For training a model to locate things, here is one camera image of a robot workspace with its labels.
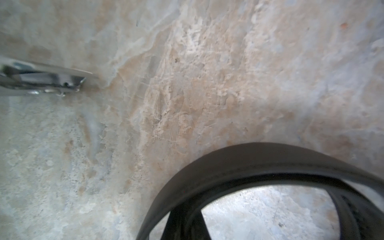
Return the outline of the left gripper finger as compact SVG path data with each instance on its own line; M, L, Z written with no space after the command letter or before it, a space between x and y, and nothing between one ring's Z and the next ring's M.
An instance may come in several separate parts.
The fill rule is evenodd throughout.
M161 240L211 240L201 211L191 215L183 207L170 212Z

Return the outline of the long black belt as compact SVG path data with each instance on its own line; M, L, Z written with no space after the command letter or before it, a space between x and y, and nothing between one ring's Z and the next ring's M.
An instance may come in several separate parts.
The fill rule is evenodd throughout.
M323 189L336 207L342 240L383 239L383 211L350 182L384 193L382 179L316 151L278 143L226 147L195 160L167 182L153 201L137 239L147 240L162 218L177 207L191 215L225 195L266 185Z

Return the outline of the black belt with silver buckle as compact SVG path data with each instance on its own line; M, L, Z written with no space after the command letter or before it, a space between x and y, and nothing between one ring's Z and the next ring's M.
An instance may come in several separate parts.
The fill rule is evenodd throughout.
M87 79L95 79L90 72L52 65L26 62L1 56L1 96L27 96L75 93Z

